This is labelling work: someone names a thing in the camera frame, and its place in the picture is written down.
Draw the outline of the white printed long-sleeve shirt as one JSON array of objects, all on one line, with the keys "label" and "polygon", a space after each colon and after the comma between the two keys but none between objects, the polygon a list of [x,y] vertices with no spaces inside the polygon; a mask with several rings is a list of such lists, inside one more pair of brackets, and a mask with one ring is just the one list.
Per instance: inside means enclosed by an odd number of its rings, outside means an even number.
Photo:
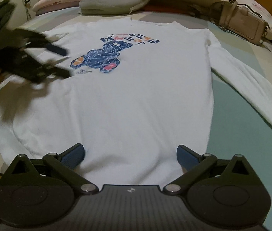
[{"label": "white printed long-sleeve shirt", "polygon": [[131,18],[46,31],[67,48],[72,76],[0,88],[0,154],[6,164],[81,143],[80,174],[95,184],[166,185],[182,174],[176,149],[205,152],[213,73],[272,125],[272,84],[235,58],[208,29]]}]

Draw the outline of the patchwork pastel bed sheet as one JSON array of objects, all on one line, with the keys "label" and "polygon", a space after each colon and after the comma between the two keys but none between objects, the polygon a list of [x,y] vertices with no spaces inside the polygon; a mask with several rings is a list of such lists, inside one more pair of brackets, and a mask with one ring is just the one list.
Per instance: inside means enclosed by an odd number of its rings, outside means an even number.
[{"label": "patchwork pastel bed sheet", "polygon": [[[84,16],[80,14],[78,8],[68,8],[39,16],[26,26],[46,34],[46,31],[70,24],[126,17],[149,23],[177,22],[188,29],[208,29],[231,55],[257,71],[272,84],[271,44],[266,43],[263,46],[250,44],[239,37],[221,31],[211,23],[185,15],[144,12],[116,17]],[[59,63],[67,58],[43,49],[31,49],[30,53],[43,62],[54,60]],[[215,98],[209,142],[205,152],[195,152],[212,153],[220,159],[230,159],[235,154],[246,157],[271,196],[271,209],[264,224],[266,228],[272,230],[272,125],[221,76],[213,73],[212,79]],[[0,88],[6,84],[7,80],[0,85]],[[3,159],[2,161],[0,169],[5,170],[10,164],[6,164]],[[81,164],[76,169],[78,174],[80,174]]]}]

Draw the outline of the grey cushion with hole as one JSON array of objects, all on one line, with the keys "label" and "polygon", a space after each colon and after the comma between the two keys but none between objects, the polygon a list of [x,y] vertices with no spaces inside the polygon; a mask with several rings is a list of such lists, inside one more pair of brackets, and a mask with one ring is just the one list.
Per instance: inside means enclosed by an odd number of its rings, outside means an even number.
[{"label": "grey cushion with hole", "polygon": [[83,15],[126,15],[143,8],[150,0],[81,0]]}]

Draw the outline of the beige handbag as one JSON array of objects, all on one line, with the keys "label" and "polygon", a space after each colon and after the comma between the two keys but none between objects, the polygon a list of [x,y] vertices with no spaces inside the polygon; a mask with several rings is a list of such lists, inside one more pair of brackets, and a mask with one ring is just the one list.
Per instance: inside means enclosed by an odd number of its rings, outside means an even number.
[{"label": "beige handbag", "polygon": [[270,30],[269,24],[261,14],[236,0],[213,3],[209,8],[209,19],[221,30],[255,45],[260,45]]}]

